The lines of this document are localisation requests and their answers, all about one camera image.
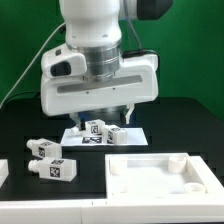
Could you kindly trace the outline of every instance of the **white block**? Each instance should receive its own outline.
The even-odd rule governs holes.
[[[127,144],[127,131],[116,125],[104,125],[102,127],[103,139],[115,145]]]
[[[102,134],[102,126],[105,125],[105,122],[102,120],[93,120],[85,122],[86,126],[86,136],[99,135]]]
[[[31,160],[29,171],[39,173],[40,178],[69,181],[77,175],[76,160],[45,157],[43,160]]]
[[[108,206],[107,200],[83,200],[82,201],[83,224],[115,224],[114,206]]]
[[[27,142],[27,148],[31,149],[33,156],[42,159],[45,157],[62,158],[61,145],[44,138],[38,140],[30,139]]]
[[[0,160],[0,187],[9,175],[8,161],[6,159]]]
[[[81,200],[0,201],[1,224],[81,224]]]

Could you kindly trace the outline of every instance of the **green wall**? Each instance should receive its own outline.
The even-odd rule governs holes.
[[[191,97],[224,120],[224,0],[175,0],[158,21],[134,21],[145,48],[156,50],[163,97]],[[0,7],[0,100],[43,42],[63,22],[58,0],[10,0]],[[135,48],[120,22],[123,48]],[[57,35],[46,50],[63,43]],[[39,90],[40,58],[14,92]]]

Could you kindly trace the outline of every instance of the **black tabletop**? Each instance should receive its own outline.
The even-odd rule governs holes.
[[[39,99],[11,101],[0,111],[0,159],[9,163],[0,200],[106,198],[105,154],[111,153],[200,155],[224,185],[224,122],[193,99],[159,98],[136,105],[131,126],[143,128],[148,146],[63,147],[63,158],[77,160],[78,175],[71,183],[29,172],[29,161],[37,158],[26,142],[46,138],[60,143],[64,130],[73,126],[68,116],[44,115]]]

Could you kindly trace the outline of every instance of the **white platform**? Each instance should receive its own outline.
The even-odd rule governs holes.
[[[148,145],[144,131],[142,128],[124,128],[127,131],[128,139],[127,144],[123,145]],[[95,136],[87,136],[92,138],[101,138],[103,139],[102,135],[95,135]],[[100,141],[96,143],[95,141],[90,141],[89,143],[83,143],[82,136],[74,136],[71,133],[71,129],[65,129],[64,135],[61,140],[62,146],[97,146],[97,145],[108,145],[114,146],[114,144],[105,143]]]
[[[106,155],[106,199],[0,202],[4,224],[146,224],[223,222],[224,191],[203,160],[187,158],[186,172],[171,174],[171,154]],[[110,160],[122,157],[113,175]],[[183,186],[197,182],[205,193],[187,194]],[[125,184],[122,192],[117,191]]]

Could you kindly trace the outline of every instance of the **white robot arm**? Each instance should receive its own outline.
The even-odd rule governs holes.
[[[145,17],[140,3],[147,0],[128,0],[131,17]],[[130,108],[157,97],[157,55],[121,56],[123,0],[60,0],[60,8],[66,43],[46,52],[41,62],[41,101],[47,115]]]

